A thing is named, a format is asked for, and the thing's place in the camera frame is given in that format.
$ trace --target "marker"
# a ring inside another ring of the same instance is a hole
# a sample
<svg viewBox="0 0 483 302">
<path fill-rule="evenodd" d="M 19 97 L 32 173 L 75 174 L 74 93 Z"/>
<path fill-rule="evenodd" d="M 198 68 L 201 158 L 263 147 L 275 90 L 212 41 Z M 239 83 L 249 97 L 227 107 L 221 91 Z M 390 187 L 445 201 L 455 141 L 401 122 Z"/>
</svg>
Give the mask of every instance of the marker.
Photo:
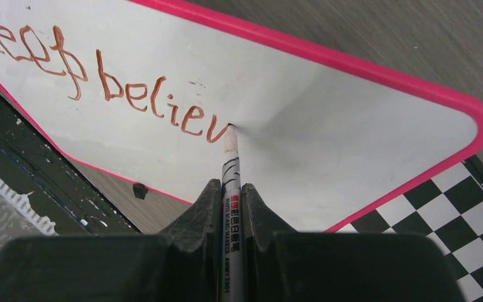
<svg viewBox="0 0 483 302">
<path fill-rule="evenodd" d="M 242 228 L 240 158 L 234 125 L 225 131 L 225 164 L 221 181 L 223 238 L 220 302 L 245 302 L 245 249 Z"/>
</svg>

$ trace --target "checkerboard pattern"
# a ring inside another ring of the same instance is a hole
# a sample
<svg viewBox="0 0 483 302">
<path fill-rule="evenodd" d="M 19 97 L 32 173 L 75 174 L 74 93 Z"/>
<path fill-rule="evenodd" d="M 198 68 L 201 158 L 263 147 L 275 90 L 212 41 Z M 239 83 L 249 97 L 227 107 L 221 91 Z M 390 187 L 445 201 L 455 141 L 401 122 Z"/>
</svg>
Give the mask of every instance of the checkerboard pattern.
<svg viewBox="0 0 483 302">
<path fill-rule="evenodd" d="M 339 232 L 416 233 L 443 252 L 467 301 L 483 302 L 483 184 L 460 163 Z"/>
</svg>

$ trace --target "pink border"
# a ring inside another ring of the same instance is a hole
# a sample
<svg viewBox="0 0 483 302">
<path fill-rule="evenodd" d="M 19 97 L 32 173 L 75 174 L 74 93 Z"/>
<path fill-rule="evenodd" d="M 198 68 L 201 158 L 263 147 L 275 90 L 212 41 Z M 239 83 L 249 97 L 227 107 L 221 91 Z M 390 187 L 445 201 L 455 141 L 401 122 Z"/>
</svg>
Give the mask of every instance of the pink border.
<svg viewBox="0 0 483 302">
<path fill-rule="evenodd" d="M 337 52 L 321 45 L 317 45 L 293 36 L 280 33 L 262 26 L 243 21 L 204 7 L 187 3 L 181 0 L 131 0 L 134 3 L 141 4 L 143 6 L 153 8 L 165 13 L 178 16 L 180 18 L 193 21 L 216 30 L 221 30 L 232 35 L 239 36 L 253 42 L 257 42 L 283 52 L 287 52 L 304 59 L 308 59 L 322 65 L 341 70 L 348 74 L 352 74 L 372 82 L 376 82 L 393 89 L 397 89 L 419 98 L 427 99 L 434 103 L 442 104 L 444 106 L 462 111 L 471 116 L 478 127 L 478 134 L 473 142 L 458 151 L 449 158 L 443 160 L 434 167 L 428 169 L 418 177 L 403 184 L 392 192 L 379 198 L 373 203 L 369 204 L 360 211 L 345 218 L 336 225 L 330 227 L 327 232 L 334 232 L 341 229 L 346 224 L 360 218 L 361 216 L 369 213 L 384 203 L 392 200 L 393 198 L 405 193 L 413 187 L 427 181 L 431 177 L 438 173 L 448 169 L 456 163 L 476 154 L 483 148 L 483 104 L 478 99 L 471 96 L 467 96 L 457 91 L 438 86 L 436 84 L 426 82 L 421 79 L 411 77 L 410 75 L 403 74 L 401 72 L 391 70 L 373 63 L 346 55 L 344 53 Z M 120 179 L 128 182 L 133 182 L 131 179 L 127 179 L 116 175 L 112 172 L 94 167 L 86 162 L 77 160 L 74 157 L 68 155 L 62 149 L 60 149 L 55 142 L 42 130 L 42 128 L 36 123 L 31 116 L 19 105 L 15 98 L 8 93 L 8 91 L 0 83 L 0 91 L 6 96 L 21 112 L 21 114 L 27 118 L 31 124 L 61 153 L 67 157 L 80 162 L 86 166 L 95 168 L 105 173 L 114 175 Z M 184 203 L 187 201 L 180 199 L 176 196 L 163 193 L 154 188 L 149 188 L 152 191 L 156 191 L 160 194 L 175 198 Z"/>
</svg>

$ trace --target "white serrated strip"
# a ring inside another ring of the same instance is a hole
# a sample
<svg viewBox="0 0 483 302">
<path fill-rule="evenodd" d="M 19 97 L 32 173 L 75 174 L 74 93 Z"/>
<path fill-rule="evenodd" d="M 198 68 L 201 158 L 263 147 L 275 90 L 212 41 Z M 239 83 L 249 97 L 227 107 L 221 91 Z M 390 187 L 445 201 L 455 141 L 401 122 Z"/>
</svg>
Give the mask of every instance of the white serrated strip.
<svg viewBox="0 0 483 302">
<path fill-rule="evenodd" d="M 55 232 L 55 223 L 49 217 L 36 214 L 30 206 L 30 194 L 18 194 L 0 179 L 0 195 L 21 213 L 34 227 L 44 235 L 58 235 Z"/>
</svg>

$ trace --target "rounded pink corner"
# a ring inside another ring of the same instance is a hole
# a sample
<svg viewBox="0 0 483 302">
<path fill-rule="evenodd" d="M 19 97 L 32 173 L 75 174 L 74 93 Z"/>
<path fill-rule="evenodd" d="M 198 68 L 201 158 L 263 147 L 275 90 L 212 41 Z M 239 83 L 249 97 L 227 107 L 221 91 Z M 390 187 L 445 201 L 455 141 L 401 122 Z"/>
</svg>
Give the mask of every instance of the rounded pink corner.
<svg viewBox="0 0 483 302">
<path fill-rule="evenodd" d="M 358 76 L 366 80 L 376 82 L 387 87 L 391 87 L 393 89 L 411 94 L 413 96 L 427 99 L 434 103 L 438 103 L 449 108 L 459 110 L 471 116 L 477 123 L 477 136 L 470 145 L 450 156 L 449 158 L 443 160 L 434 167 L 428 169 L 418 177 L 415 177 L 414 179 L 403 184 L 392 192 L 379 198 L 378 200 L 369 204 L 360 211 L 350 215 L 336 225 L 331 226 L 329 229 L 327 229 L 326 232 L 335 232 L 341 229 L 348 223 L 351 223 L 352 221 L 383 205 L 384 203 L 427 181 L 428 179 L 450 168 L 458 162 L 467 159 L 468 157 L 476 154 L 483 148 L 483 103 L 476 98 L 473 98 L 466 94 L 462 94 L 457 91 L 453 91 L 449 88 L 436 85 L 434 83 L 417 79 L 410 75 L 403 74 L 402 72 L 388 69 L 386 67 L 382 67 L 371 62 L 352 57 L 351 55 L 347 55 L 345 53 L 341 53 L 336 50 L 332 50 L 330 48 L 308 42 L 306 40 L 302 40 L 300 38 L 286 35 L 285 33 L 280 33 L 278 31 L 250 23 L 248 21 L 228 16 L 217 11 L 212 11 L 196 4 L 187 3 L 181 0 L 131 1 L 142 6 L 146 6 L 148 8 L 163 11 L 167 14 L 171 14 L 185 20 L 193 21 L 195 23 L 199 23 L 201 25 L 205 25 L 216 30 L 224 31 L 232 35 L 239 36 L 240 38 L 260 43 L 262 45 L 266 45 L 268 47 L 272 47 L 277 50 L 287 52 L 307 60 L 311 60 L 313 62 L 317 62 L 327 67 L 338 69 L 354 76 Z M 43 129 L 36 123 L 36 121 L 34 121 L 31 116 L 19 105 L 15 98 L 12 97 L 10 93 L 8 93 L 8 91 L 1 85 L 1 83 L 0 91 L 60 153 L 64 154 L 66 157 L 76 162 L 95 168 L 112 176 L 116 176 L 124 181 L 135 182 L 131 179 L 119 176 L 110 171 L 95 167 L 91 164 L 88 164 L 87 162 L 83 162 L 64 152 L 43 131 Z M 151 191 L 158 192 L 183 203 L 191 204 L 186 200 L 161 192 L 152 187 L 147 188 Z"/>
</svg>

